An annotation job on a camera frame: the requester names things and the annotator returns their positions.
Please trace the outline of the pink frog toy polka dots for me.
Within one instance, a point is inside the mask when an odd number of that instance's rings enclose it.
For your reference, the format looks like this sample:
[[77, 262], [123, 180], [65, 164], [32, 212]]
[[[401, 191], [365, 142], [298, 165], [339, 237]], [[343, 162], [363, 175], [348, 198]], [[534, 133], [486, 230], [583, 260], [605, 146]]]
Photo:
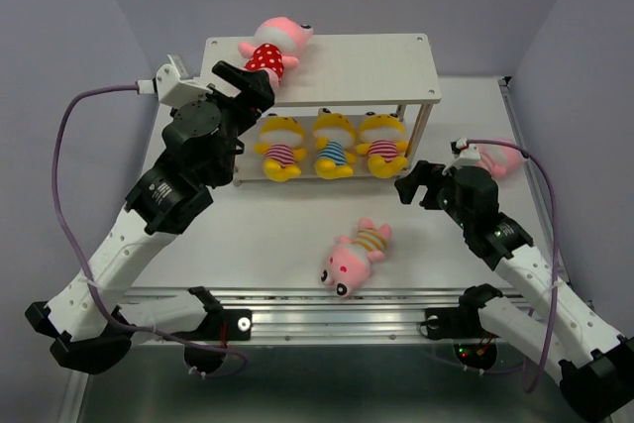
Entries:
[[287, 69], [294, 69], [314, 29], [287, 17], [275, 17], [258, 26], [248, 42], [240, 42], [238, 52], [246, 60], [245, 70], [264, 71], [277, 90]]

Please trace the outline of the yellow frog toy pink stripes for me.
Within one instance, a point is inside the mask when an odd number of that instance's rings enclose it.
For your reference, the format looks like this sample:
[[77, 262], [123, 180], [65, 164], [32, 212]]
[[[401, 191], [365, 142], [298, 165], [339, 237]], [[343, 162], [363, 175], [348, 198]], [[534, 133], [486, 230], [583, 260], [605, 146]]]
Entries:
[[254, 151], [263, 157], [265, 177], [275, 182], [299, 177], [302, 173], [299, 164], [307, 155], [304, 140], [304, 129], [296, 119], [268, 115], [254, 145]]

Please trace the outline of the yellow frog toy red stripes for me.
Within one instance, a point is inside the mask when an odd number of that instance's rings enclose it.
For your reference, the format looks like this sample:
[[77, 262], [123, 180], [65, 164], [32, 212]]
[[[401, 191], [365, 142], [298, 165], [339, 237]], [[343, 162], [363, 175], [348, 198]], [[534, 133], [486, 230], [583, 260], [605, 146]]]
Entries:
[[356, 151], [367, 159], [373, 176], [389, 179], [408, 166], [406, 130], [395, 113], [366, 113], [358, 133], [360, 143]]

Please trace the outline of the yellow frog toy blue stripes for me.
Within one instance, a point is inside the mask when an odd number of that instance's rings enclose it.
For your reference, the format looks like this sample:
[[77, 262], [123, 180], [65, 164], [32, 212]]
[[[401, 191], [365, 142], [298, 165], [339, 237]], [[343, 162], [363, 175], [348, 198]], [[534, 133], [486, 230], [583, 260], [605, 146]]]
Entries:
[[312, 128], [315, 139], [316, 174], [327, 180], [354, 175], [356, 156], [351, 152], [356, 143], [356, 131], [347, 116], [322, 108]]

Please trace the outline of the pink frog toy orange stripes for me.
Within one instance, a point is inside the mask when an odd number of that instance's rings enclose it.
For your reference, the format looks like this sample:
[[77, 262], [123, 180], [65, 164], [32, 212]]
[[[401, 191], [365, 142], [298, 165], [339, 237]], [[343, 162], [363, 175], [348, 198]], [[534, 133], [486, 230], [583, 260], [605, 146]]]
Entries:
[[320, 281], [333, 287], [340, 297], [348, 297], [370, 278], [372, 266], [386, 258], [392, 238], [387, 224], [376, 226], [369, 218], [358, 221], [356, 232], [341, 236], [326, 257]]

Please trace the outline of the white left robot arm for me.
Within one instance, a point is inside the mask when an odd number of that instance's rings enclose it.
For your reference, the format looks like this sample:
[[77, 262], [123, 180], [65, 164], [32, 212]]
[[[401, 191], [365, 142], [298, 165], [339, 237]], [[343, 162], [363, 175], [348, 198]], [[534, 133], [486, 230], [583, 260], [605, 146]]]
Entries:
[[100, 374], [133, 347], [158, 339], [180, 344], [187, 369], [198, 376], [229, 375], [226, 361], [234, 362], [235, 371], [245, 368], [245, 355], [228, 342], [249, 338], [239, 323], [250, 312], [224, 308], [207, 288], [145, 304], [122, 303], [141, 272], [212, 204], [212, 190], [231, 183], [235, 159], [244, 150], [241, 136], [274, 103], [265, 71], [219, 61], [213, 72], [236, 94], [165, 70], [130, 85], [132, 92], [159, 101], [172, 87], [181, 98], [162, 131], [162, 153], [127, 194], [102, 244], [92, 255], [77, 251], [78, 275], [58, 295], [26, 310], [33, 329], [52, 339], [50, 351], [61, 367]]

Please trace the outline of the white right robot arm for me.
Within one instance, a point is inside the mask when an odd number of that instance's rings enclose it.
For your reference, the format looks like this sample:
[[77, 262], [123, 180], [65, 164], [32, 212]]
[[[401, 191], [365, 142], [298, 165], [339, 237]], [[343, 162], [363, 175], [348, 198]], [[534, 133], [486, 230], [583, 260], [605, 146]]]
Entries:
[[442, 210], [460, 227], [469, 250], [511, 284], [541, 316], [536, 321], [490, 285], [467, 290], [456, 310], [459, 328], [506, 340], [533, 362], [548, 355], [546, 373], [574, 412], [600, 422], [633, 400], [633, 341], [605, 322], [560, 279], [532, 237], [502, 213], [498, 187], [476, 166], [445, 167], [426, 160], [395, 182], [409, 204], [418, 188], [426, 210]]

